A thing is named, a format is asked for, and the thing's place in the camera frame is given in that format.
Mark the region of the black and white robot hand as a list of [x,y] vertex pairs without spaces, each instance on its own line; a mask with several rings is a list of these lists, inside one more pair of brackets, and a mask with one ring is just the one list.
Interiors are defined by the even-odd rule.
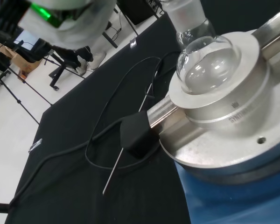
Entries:
[[104,32],[114,0],[17,0],[24,11],[19,26],[50,45],[79,49]]

